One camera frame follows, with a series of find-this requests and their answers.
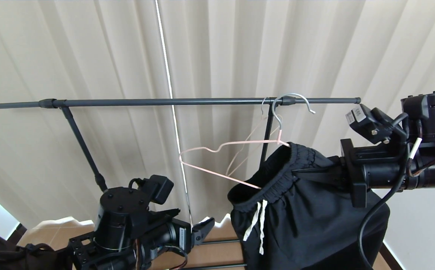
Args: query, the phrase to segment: elastic waistband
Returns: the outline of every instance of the elastic waistband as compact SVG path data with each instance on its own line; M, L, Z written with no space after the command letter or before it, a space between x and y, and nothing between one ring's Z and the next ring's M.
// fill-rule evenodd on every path
M290 147L279 147L246 182L261 189L238 184L228 192L228 200L235 210L251 212L257 202L274 203L293 186L298 179L291 170L309 168L315 161L314 149L289 142Z

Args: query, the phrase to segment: curtain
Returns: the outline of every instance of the curtain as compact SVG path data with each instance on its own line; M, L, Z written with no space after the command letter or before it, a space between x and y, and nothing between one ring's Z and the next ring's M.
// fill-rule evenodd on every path
M0 102L295 92L361 97L394 117L401 98L433 90L435 0L0 1ZM280 106L282 138L328 156L340 154L341 138L363 146L344 117L353 107L312 104L311 115L305 105ZM168 176L174 190L153 208L178 207L180 218L190 213L194 222L228 213L235 183L182 171L178 147L216 149L244 140L259 123L252 139L260 140L265 128L259 105L176 106L176 126L169 106L72 111L108 186ZM240 149L190 152L183 160L224 173ZM260 152L244 147L234 166L249 158L233 177L252 176ZM0 203L25 226L94 219L100 193L59 110L0 111Z

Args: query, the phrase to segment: dark baseboard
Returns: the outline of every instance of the dark baseboard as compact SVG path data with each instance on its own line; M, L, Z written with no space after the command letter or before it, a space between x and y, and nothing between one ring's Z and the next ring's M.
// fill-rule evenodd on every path
M8 241L14 245L17 245L17 242L19 242L26 231L26 227L19 223L14 232L9 236Z
M386 245L382 244L379 253L381 253L381 256L384 258L384 260L386 261L387 265L389 265L389 268L391 268L391 270L403 270L403 268L401 268L401 265L399 265L396 258L394 258L394 256L391 254L389 249L387 249Z

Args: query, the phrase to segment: black pants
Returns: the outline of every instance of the black pants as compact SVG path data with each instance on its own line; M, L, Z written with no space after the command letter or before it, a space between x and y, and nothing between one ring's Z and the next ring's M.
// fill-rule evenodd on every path
M261 190L239 184L228 193L234 206L231 223L243 245L248 269L363 269L356 245L358 227L379 196L370 191L367 207L354 208L348 193L297 179L292 169L333 163L314 149L289 144L291 147L278 148L247 181ZM258 204L262 208L266 203L264 213L257 211ZM253 219L258 221L251 226ZM371 263L381 247L388 219L385 205L366 226L364 245ZM246 231L249 236L244 241Z

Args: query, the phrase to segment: white label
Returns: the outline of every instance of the white label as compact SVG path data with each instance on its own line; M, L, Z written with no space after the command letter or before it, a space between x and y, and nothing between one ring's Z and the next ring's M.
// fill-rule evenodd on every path
M356 120L354 119L353 116L353 112L350 111L348 113L346 113L346 120L348 120L348 124L351 125L352 123L354 123Z
M179 228L179 247L186 250L186 229Z
M354 117L356 118L357 122L361 122L362 120L366 119L366 115L363 112L363 109L361 109L361 106L358 105L352 110L352 112L354 113Z

